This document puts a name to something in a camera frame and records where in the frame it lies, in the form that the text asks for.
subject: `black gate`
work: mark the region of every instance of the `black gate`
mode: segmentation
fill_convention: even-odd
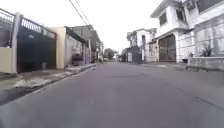
[[[176,62],[176,41],[174,35],[159,40],[159,61]]]
[[[19,73],[56,68],[56,33],[22,18],[17,42]]]

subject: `overcast sky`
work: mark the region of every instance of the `overcast sky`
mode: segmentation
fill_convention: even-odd
[[[128,47],[127,32],[158,25],[150,14],[162,0],[77,0],[106,48]],[[0,0],[0,8],[21,12],[49,27],[84,25],[69,0]]]

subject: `green foliage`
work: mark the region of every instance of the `green foliage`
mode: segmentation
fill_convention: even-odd
[[[111,48],[107,48],[107,49],[104,50],[103,57],[108,58],[109,60],[112,60],[115,53],[116,52],[114,50],[112,50]]]

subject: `street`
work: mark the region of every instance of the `street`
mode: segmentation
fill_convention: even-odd
[[[0,107],[0,128],[223,128],[219,73],[106,63]]]

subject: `window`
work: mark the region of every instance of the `window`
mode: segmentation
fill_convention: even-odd
[[[222,2],[223,0],[198,0],[196,2],[197,6],[198,6],[198,11],[199,13],[205,11],[206,9],[214,6],[215,4],[218,4],[220,2]]]
[[[181,21],[184,21],[183,12],[181,10],[176,10],[176,13],[177,13],[177,18]]]
[[[142,35],[142,48],[143,49],[145,49],[145,44],[146,44],[145,35]]]
[[[167,22],[166,13],[159,17],[160,25],[163,25]]]

